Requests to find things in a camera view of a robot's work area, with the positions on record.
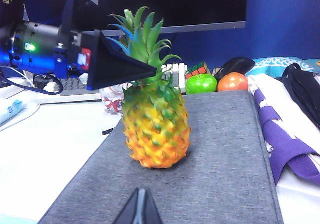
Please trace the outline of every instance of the computer mouse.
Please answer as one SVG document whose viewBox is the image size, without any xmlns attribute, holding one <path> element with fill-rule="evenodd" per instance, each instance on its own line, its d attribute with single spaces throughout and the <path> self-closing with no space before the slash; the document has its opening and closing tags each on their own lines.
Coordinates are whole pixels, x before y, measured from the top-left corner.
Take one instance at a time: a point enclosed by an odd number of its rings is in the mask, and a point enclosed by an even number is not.
<svg viewBox="0 0 320 224">
<path fill-rule="evenodd" d="M 222 68 L 214 75 L 217 80 L 222 79 L 223 76 L 231 72 L 241 74 L 247 73 L 255 65 L 255 62 L 246 57 L 235 57 L 226 62 Z"/>
</svg>

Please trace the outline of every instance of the cup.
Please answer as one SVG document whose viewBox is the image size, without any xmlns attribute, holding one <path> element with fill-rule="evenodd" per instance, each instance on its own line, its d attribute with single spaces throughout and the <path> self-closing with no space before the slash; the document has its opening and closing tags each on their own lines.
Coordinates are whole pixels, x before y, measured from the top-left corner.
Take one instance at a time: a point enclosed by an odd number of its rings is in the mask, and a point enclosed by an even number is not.
<svg viewBox="0 0 320 224">
<path fill-rule="evenodd" d="M 100 95 L 104 110 L 110 114 L 121 114 L 122 106 L 121 102 L 124 99 L 123 88 L 127 87 L 127 83 L 117 84 L 106 88 L 101 88 Z"/>
</svg>

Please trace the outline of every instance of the green apple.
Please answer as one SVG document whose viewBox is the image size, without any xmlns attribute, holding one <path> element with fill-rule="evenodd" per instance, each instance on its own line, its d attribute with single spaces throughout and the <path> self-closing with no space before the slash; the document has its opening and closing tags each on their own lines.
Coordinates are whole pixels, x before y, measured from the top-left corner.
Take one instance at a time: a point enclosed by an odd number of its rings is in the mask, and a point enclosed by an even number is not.
<svg viewBox="0 0 320 224">
<path fill-rule="evenodd" d="M 212 75 L 203 73 L 190 77 L 185 86 L 187 94 L 215 92 L 217 80 Z"/>
</svg>

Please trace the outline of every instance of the cable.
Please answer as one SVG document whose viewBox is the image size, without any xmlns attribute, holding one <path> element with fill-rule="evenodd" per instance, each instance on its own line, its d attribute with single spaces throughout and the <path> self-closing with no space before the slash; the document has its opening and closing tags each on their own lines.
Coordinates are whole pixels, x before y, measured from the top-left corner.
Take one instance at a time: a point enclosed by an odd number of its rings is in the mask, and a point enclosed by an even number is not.
<svg viewBox="0 0 320 224">
<path fill-rule="evenodd" d="M 12 68 L 12 67 L 9 67 L 9 66 L 1 66 L 1 65 L 0 65 L 0 67 L 12 69 L 14 72 L 20 74 L 23 78 L 25 78 L 25 79 L 28 81 L 28 83 L 29 83 L 33 88 L 35 88 L 34 84 L 33 84 L 33 83 L 30 81 L 30 79 L 28 79 L 28 77 L 26 76 L 26 73 L 22 74 L 22 73 L 20 73 L 18 70 L 14 69 L 14 68 Z"/>
<path fill-rule="evenodd" d="M 17 83 L 14 83 L 12 81 L 10 81 L 9 79 L 7 79 L 3 73 L 0 73 L 0 78 L 2 78 L 4 81 L 6 81 L 7 83 L 9 84 L 12 84 L 14 86 L 17 86 L 19 88 L 23 88 L 23 89 L 26 89 L 26 90 L 31 90 L 31 91 L 35 91 L 35 92 L 38 92 L 38 93 L 44 93 L 44 94 L 48 94 L 48 95 L 56 95 L 56 94 L 60 94 L 63 90 L 64 90 L 64 87 L 62 85 L 62 83 L 56 78 L 54 77 L 53 75 L 50 75 L 50 74 L 46 74 L 46 76 L 50 77 L 58 86 L 59 86 L 59 91 L 58 92 L 48 92 L 48 91 L 45 91 L 43 89 L 40 89 L 40 88 L 33 88 L 33 87 L 28 87 L 28 86 L 24 86 L 24 85 L 20 85 L 20 84 L 17 84 Z"/>
</svg>

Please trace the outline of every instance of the purple ribbon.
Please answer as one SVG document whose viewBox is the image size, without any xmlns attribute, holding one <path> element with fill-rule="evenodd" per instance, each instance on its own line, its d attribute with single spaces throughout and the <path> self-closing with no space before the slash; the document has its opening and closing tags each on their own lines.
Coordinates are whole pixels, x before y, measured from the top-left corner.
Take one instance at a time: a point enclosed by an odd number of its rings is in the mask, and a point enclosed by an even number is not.
<svg viewBox="0 0 320 224">
<path fill-rule="evenodd" d="M 316 151 L 300 139 L 292 139 L 285 130 L 272 121 L 272 119 L 281 120 L 281 118 L 271 106 L 260 108 L 260 102 L 265 99 L 260 89 L 254 92 L 264 139 L 273 146 L 269 160 L 275 184 L 278 183 L 281 172 L 288 163 L 299 177 L 320 185 L 320 173 L 308 157 L 308 153 L 316 153 Z"/>
</svg>

